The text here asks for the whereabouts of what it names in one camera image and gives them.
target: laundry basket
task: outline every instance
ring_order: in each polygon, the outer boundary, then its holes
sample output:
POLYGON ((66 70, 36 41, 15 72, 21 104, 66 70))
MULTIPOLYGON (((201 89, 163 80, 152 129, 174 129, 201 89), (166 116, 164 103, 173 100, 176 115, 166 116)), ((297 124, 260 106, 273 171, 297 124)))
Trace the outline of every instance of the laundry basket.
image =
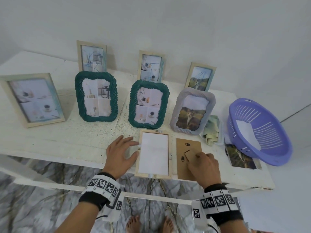
POLYGON ((255 101, 239 98, 229 106, 227 121, 231 142, 242 153, 259 158, 267 164, 286 164, 293 152, 292 144, 278 119, 255 101), (238 121, 252 125, 260 149, 251 145, 238 128, 238 121))

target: green picture frame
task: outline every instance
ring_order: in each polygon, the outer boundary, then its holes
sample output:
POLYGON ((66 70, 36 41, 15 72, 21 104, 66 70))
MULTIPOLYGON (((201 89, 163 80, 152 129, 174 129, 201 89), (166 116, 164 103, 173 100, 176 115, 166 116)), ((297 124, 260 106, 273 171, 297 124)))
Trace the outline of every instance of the green picture frame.
POLYGON ((87 122, 112 122, 114 121, 118 116, 118 91, 117 91, 117 81, 108 72, 89 72, 89 71, 82 71, 79 72, 76 75, 75 78, 75 88, 76 88, 76 97, 79 107, 79 114, 81 118, 83 118, 84 121, 87 122), (108 81, 109 84, 109 97, 110 97, 110 106, 111 106, 111 113, 109 116, 98 116, 93 117, 90 115, 87 115, 86 113, 86 107, 85 107, 85 94, 83 91, 82 83, 84 79, 104 79, 108 81))
POLYGON ((169 100, 169 89, 164 83, 154 83, 154 82, 148 82, 144 80, 137 80, 132 88, 130 93, 130 104, 128 108, 128 121, 133 127, 137 128, 146 128, 146 129, 158 129, 164 121, 167 103, 169 100), (150 123, 139 123, 135 121, 136 117, 136 106, 138 104, 138 91, 140 88, 146 88, 146 89, 157 89, 161 91, 162 97, 161 97, 161 105, 158 112, 158 120, 155 124, 150 123))

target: gray marble floor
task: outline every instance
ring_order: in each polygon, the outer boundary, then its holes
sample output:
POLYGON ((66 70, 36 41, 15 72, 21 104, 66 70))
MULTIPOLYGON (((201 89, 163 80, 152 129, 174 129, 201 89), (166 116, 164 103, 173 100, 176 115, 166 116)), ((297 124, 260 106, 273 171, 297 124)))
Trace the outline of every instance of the gray marble floor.
MULTIPOLYGON (((20 162, 26 159, 14 158, 20 162)), ((34 170, 62 184, 85 186, 100 170, 61 163, 37 161, 34 170)), ((138 178, 126 174, 119 179, 124 191, 177 197, 198 189, 198 184, 175 180, 138 178)), ((77 205, 79 192, 47 190, 16 185, 10 176, 0 174, 0 229, 2 233, 53 232, 77 205)), ((139 215, 141 232, 158 232, 165 215, 174 222, 175 232, 201 232, 194 228, 191 207, 166 202, 125 198, 117 223, 96 220, 91 232, 125 232, 131 215, 139 215)))

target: picture frame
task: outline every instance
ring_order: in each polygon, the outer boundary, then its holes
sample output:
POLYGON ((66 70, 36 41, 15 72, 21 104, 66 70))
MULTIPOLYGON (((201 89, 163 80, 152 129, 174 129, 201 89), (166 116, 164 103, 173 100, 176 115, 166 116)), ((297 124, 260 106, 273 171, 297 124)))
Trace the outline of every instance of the picture frame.
POLYGON ((216 67, 191 62, 185 88, 191 87, 207 92, 212 83, 216 67))
POLYGON ((171 137, 168 132, 160 131, 160 130, 146 130, 141 129, 140 130, 140 136, 139 136, 139 146, 138 146, 138 157, 136 160, 136 166, 135 166, 135 176, 137 177, 145 177, 145 178, 154 178, 154 179, 172 179, 172 173, 173 173, 173 164, 172 164, 172 152, 171 152, 171 137), (153 133, 153 134, 163 134, 167 135, 168 138, 168 175, 159 175, 159 174, 149 174, 149 173, 141 173, 139 172, 139 163, 141 159, 141 147, 142 147, 142 136, 143 133, 153 133))
POLYGON ((77 40, 79 72, 107 72, 107 46, 77 40))
POLYGON ((137 80, 160 83, 165 65, 165 55, 139 51, 137 80))
POLYGON ((24 127, 66 120, 49 73, 4 75, 0 82, 24 127))
POLYGON ((128 121, 133 127, 158 129, 163 124, 168 99, 165 84, 137 80, 131 88, 128 121))
POLYGON ((216 104, 215 95, 193 88, 184 88, 178 95, 170 127, 175 132, 200 134, 216 104))
POLYGON ((112 122, 118 116, 117 81, 108 72, 82 71, 75 78, 79 114, 87 122, 112 122))

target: painted wooden table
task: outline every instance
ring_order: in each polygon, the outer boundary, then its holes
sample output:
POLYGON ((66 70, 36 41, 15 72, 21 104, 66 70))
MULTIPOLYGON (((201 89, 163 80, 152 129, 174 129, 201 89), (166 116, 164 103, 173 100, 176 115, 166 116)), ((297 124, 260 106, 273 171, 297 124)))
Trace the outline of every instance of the painted wooden table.
MULTIPOLYGON (((119 135, 139 138, 139 128, 134 128, 128 122, 129 93, 136 75, 120 71, 108 70, 117 80, 119 114, 113 122, 85 122, 80 116, 76 101, 74 79, 78 73, 78 63, 45 55, 22 51, 0 66, 0 75, 51 73, 54 85, 62 105, 65 122, 44 125, 34 128, 24 128, 18 121, 8 98, 0 88, 0 171, 6 172, 15 178, 17 184, 28 184, 43 188, 60 188, 82 191, 84 187, 62 185, 52 182, 34 172, 31 160, 25 166, 6 157, 19 156, 30 159, 40 159, 60 163, 103 168, 106 161, 105 149, 119 135)), ((173 155, 173 179, 177 179, 176 138, 203 141, 199 136, 189 136, 176 133, 169 127, 169 121, 179 92, 184 84, 163 81, 170 91, 165 120, 160 129, 171 134, 173 155)), ((228 117, 228 107, 236 100, 235 94, 210 90, 216 96, 216 105, 212 111, 222 121, 228 117)), ((213 153, 219 161, 222 181, 228 183, 228 188, 240 190, 274 189, 274 183, 266 164, 261 162, 262 170, 232 167, 224 146, 212 147, 202 143, 202 151, 213 153)), ((131 147, 127 156, 136 151, 131 147)), ((134 173, 135 166, 129 172, 134 173)), ((125 196, 161 200, 179 204, 191 204, 187 199, 172 199, 135 193, 125 193, 125 196)))

